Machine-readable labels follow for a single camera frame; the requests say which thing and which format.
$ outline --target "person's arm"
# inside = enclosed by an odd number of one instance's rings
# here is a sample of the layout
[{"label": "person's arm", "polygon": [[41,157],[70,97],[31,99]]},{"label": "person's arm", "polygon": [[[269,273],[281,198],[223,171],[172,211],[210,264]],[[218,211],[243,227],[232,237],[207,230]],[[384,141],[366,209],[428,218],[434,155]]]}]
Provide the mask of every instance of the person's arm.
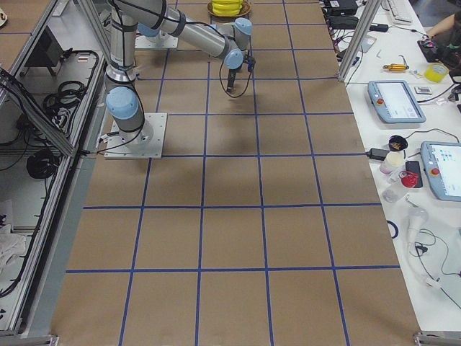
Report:
[{"label": "person's arm", "polygon": [[451,16],[448,16],[447,18],[435,24],[431,29],[427,30],[427,35],[429,36],[429,39],[432,40],[435,35],[450,30],[454,25],[455,15],[452,14]]}]

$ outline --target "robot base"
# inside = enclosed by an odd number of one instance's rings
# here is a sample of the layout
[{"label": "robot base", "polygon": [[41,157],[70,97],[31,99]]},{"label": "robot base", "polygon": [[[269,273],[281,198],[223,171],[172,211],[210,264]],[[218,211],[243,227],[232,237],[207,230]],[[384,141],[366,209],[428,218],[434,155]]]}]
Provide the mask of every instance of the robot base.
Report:
[{"label": "robot base", "polygon": [[165,40],[155,40],[154,42],[148,40],[146,36],[138,36],[135,41],[136,50],[156,50],[177,47],[178,38],[173,36],[169,36]]},{"label": "robot base", "polygon": [[[165,130],[166,130],[166,113],[146,113],[146,121],[153,128],[153,138],[143,146],[128,147],[121,146],[104,152],[106,159],[160,159],[164,148]],[[112,124],[111,132],[117,132],[118,126]],[[109,137],[107,148],[123,144],[119,136]]]}]

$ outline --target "tablet device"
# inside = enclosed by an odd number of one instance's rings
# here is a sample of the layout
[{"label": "tablet device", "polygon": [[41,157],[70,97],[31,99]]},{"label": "tablet device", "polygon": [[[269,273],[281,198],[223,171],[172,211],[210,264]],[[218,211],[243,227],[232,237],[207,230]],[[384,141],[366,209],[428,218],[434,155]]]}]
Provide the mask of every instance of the tablet device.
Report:
[{"label": "tablet device", "polygon": [[426,117],[406,81],[369,81],[368,94],[385,123],[424,123]]},{"label": "tablet device", "polygon": [[461,202],[461,144],[423,142],[421,158],[436,197]]}]

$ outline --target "black phone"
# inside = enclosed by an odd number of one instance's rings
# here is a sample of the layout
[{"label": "black phone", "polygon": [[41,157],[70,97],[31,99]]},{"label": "black phone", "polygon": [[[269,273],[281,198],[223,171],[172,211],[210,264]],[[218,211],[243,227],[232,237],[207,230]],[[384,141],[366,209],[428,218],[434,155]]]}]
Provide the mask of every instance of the black phone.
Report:
[{"label": "black phone", "polygon": [[423,187],[423,177],[421,176],[421,169],[419,168],[418,161],[407,161],[405,163],[405,170],[410,171],[418,175],[418,182],[416,183],[415,188]]}]

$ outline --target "black cup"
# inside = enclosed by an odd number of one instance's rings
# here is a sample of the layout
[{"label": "black cup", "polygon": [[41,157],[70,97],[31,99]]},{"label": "black cup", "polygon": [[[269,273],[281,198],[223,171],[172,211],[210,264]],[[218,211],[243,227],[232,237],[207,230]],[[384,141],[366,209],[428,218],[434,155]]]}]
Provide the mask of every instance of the black cup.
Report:
[{"label": "black cup", "polygon": [[406,139],[399,135],[394,135],[389,138],[389,150],[390,151],[402,151],[408,148],[408,142]]}]

